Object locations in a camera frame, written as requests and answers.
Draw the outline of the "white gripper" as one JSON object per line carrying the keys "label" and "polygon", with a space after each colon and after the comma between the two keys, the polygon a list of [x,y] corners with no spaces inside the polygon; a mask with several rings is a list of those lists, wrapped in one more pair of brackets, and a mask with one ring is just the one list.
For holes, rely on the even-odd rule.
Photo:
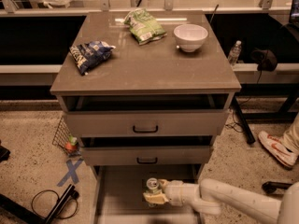
{"label": "white gripper", "polygon": [[200,199],[199,186],[197,184],[184,183],[180,180],[168,181],[166,179],[158,180],[164,193],[147,193],[143,194],[148,203],[165,204],[170,203],[174,206],[189,205],[195,207]]}

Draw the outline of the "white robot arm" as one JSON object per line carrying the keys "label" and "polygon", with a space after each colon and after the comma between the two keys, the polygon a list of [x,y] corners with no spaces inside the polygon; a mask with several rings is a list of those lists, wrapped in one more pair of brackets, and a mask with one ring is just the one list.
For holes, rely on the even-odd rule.
{"label": "white robot arm", "polygon": [[265,182],[267,196],[206,178],[199,184],[150,178],[144,199],[151,204],[188,205],[201,214],[219,215],[223,203],[261,224],[299,224],[299,183]]}

